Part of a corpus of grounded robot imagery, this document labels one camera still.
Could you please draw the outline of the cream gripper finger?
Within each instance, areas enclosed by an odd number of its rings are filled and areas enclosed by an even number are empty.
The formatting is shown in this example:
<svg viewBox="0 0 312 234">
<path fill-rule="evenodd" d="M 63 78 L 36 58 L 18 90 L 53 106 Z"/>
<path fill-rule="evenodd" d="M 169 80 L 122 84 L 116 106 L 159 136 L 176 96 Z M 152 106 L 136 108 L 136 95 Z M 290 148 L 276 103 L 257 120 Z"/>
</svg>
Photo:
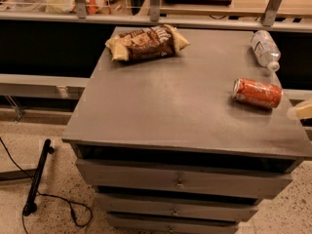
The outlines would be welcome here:
<svg viewBox="0 0 312 234">
<path fill-rule="evenodd" d="M 312 100 L 306 100 L 300 102 L 294 107 L 291 107 L 288 112 L 287 116 L 290 119 L 311 119 L 312 118 Z"/>
</svg>

